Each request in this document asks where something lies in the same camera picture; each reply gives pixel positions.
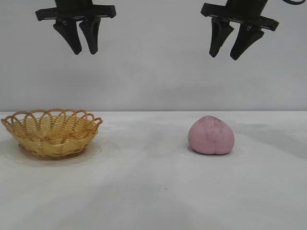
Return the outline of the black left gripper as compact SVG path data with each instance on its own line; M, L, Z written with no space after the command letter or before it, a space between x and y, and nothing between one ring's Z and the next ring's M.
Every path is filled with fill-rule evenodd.
M114 18L116 16L115 6L96 5L92 0L56 0L55 5L54 8L37 10L35 12L37 19L39 21L56 20L53 25L54 29L68 43L73 53L78 55L82 51L82 46L74 20L80 21L87 18L79 24L79 27L87 41L90 53L96 54L101 18Z

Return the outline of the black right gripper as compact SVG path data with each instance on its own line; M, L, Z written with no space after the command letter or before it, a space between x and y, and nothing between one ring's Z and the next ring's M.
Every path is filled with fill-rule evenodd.
M212 17L212 38L209 54L214 58L234 28L230 22L240 23L239 32L230 52L233 60L238 58L264 32L261 29L275 31L279 22L262 16L267 0L228 0L224 6L204 3L201 14Z

